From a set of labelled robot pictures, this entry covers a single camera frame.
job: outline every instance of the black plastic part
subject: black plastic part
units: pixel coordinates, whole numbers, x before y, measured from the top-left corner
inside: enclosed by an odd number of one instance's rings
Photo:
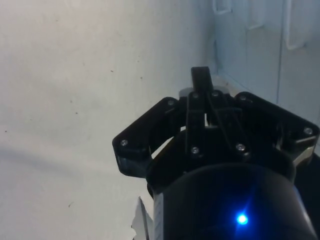
[[[259,164],[293,181],[292,168],[311,160],[319,128],[249,92],[233,98],[215,90],[208,67],[193,67],[191,75],[194,92],[188,97],[164,98],[114,138],[120,172],[147,178],[156,192],[156,186],[167,187],[183,172],[223,162]]]
[[[155,239],[317,239],[294,185],[252,164],[199,168],[154,199]],[[237,223],[241,214],[247,216],[245,225]]]

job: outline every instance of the white wall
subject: white wall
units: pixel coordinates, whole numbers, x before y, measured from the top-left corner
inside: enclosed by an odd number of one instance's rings
[[[0,239],[131,240],[112,138],[205,63],[208,0],[0,0]]]

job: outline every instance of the white panel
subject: white panel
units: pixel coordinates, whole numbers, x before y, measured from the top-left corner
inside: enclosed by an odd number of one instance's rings
[[[257,18],[257,26],[262,26],[254,29],[249,27],[247,30],[247,87],[254,94],[273,103],[277,101],[282,9],[282,0],[262,2],[256,9],[252,9],[261,15]]]
[[[282,48],[279,104],[316,123],[320,108],[320,1],[312,0],[312,4],[314,12],[304,16],[312,19],[312,33],[305,38],[305,45],[294,50]],[[293,26],[296,32],[300,32],[299,27],[300,24]]]
[[[218,72],[228,80],[247,86],[246,26],[244,1],[233,0],[232,12],[215,15]]]

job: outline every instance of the black cylindrical body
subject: black cylindrical body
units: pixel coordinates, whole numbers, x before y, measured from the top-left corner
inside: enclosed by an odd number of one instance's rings
[[[317,239],[295,186],[257,165],[199,168],[154,200],[155,240]]]

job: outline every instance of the blue led light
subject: blue led light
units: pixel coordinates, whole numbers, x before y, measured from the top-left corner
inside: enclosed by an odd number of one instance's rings
[[[241,214],[237,217],[236,221],[238,222],[238,224],[245,225],[248,223],[248,218],[246,215]]]

